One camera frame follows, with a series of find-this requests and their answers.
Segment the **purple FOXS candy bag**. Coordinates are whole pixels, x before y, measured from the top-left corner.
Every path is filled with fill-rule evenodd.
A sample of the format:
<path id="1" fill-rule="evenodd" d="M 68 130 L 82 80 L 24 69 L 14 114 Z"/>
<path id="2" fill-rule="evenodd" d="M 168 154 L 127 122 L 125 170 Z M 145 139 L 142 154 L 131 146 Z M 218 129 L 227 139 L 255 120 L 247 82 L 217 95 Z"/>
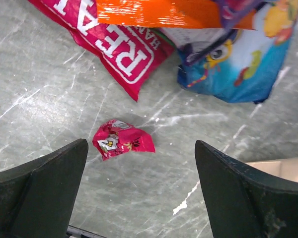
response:
<path id="1" fill-rule="evenodd" d="M 254 30 L 256 13 L 274 0 L 214 0 L 217 4 L 221 25 L 225 30 Z"/>

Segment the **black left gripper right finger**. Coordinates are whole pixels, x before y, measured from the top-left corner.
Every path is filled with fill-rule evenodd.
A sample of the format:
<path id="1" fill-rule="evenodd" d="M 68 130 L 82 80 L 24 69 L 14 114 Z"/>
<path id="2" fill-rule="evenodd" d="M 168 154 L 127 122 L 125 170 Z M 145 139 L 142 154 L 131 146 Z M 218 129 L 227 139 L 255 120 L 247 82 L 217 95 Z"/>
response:
<path id="1" fill-rule="evenodd" d="M 216 238 L 298 238 L 298 182 L 195 144 L 201 189 Z"/>

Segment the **red REAL chips bag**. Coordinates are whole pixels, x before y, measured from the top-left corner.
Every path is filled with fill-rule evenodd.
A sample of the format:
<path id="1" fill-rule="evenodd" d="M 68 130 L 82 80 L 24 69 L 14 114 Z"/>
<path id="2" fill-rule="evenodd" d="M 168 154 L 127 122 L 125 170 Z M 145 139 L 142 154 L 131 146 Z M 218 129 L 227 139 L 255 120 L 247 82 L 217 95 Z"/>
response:
<path id="1" fill-rule="evenodd" d="M 169 42 L 148 28 L 100 23 L 94 0 L 33 0 L 31 3 L 69 30 L 78 45 L 97 55 L 135 101 L 151 73 L 174 51 Z"/>

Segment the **blue checkered paper bag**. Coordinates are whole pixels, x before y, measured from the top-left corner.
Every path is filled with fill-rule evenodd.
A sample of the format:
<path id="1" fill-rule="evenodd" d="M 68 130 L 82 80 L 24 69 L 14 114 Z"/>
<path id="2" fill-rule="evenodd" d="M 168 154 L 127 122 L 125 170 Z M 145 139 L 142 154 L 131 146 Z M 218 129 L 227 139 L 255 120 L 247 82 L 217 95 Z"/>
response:
<path id="1" fill-rule="evenodd" d="M 259 162 L 247 162 L 246 164 L 273 176 L 298 182 L 298 157 Z"/>

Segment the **pink small candy packet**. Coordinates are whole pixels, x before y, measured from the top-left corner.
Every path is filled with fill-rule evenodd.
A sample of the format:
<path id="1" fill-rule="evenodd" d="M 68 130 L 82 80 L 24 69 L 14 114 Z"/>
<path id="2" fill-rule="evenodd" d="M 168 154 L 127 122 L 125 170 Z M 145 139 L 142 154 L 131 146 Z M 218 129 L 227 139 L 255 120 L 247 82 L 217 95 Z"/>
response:
<path id="1" fill-rule="evenodd" d="M 131 151 L 155 152 L 154 142 L 149 133 L 117 119 L 102 124 L 92 143 L 104 161 Z"/>

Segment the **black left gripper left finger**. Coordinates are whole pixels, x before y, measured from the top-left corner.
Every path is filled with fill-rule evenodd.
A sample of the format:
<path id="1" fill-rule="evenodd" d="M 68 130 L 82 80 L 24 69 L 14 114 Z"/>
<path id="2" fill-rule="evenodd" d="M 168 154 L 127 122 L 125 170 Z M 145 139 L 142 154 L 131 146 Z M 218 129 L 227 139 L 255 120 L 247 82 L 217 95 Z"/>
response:
<path id="1" fill-rule="evenodd" d="M 64 238 L 87 154 L 78 139 L 0 172 L 0 238 Z"/>

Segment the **purple candy snack bag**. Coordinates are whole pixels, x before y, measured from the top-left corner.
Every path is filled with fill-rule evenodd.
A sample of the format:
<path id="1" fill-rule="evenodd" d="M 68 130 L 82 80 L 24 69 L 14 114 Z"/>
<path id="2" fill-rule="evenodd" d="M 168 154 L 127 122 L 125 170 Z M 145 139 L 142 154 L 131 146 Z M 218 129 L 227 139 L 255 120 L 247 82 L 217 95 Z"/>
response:
<path id="1" fill-rule="evenodd" d="M 242 30 L 222 28 L 160 28 L 184 57 L 186 65 L 206 59 L 218 62 L 230 56 L 233 43 L 240 37 Z"/>

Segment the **orange snack bag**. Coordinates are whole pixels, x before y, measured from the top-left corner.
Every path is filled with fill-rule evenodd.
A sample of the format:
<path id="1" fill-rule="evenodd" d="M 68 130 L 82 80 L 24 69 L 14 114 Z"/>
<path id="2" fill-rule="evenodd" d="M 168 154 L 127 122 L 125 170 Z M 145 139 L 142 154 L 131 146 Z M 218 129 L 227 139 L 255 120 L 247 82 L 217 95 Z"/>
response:
<path id="1" fill-rule="evenodd" d="M 213 0 L 98 0 L 99 22 L 148 28 L 223 28 Z"/>

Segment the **blue candy snack bag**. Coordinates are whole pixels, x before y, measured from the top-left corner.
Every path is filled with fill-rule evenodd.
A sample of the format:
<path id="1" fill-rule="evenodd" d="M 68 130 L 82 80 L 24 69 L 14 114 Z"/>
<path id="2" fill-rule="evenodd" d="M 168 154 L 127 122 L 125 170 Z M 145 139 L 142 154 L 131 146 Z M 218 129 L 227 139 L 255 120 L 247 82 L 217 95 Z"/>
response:
<path id="1" fill-rule="evenodd" d="M 298 0 L 260 4 L 253 30 L 231 30 L 192 65 L 179 65 L 184 89 L 227 103 L 262 103 L 282 68 L 298 19 Z"/>

